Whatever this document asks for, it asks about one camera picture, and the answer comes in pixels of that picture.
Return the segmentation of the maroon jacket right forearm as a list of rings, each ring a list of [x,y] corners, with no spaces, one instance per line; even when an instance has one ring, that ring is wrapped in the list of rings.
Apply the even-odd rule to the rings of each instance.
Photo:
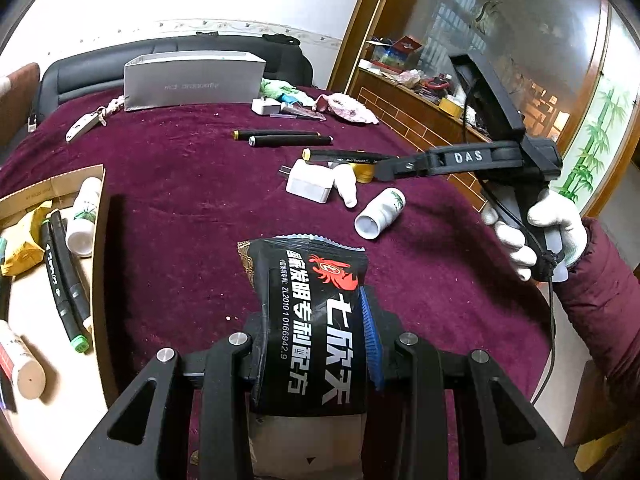
[[[584,226],[586,249],[556,294],[612,401],[631,408],[639,404],[639,281],[598,220]]]

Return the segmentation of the white gloved right hand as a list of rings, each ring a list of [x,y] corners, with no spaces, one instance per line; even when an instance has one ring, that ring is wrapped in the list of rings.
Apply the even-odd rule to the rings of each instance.
[[[533,248],[528,246],[525,234],[504,223],[491,203],[485,205],[480,216],[486,226],[494,229],[518,277],[522,281],[529,281],[532,278],[532,269],[537,262],[537,256]],[[565,250],[564,262],[567,266],[576,263],[585,251],[588,234],[582,224],[578,208],[568,198],[554,191],[544,190],[538,202],[529,209],[527,219],[537,228],[556,226],[560,229]]]

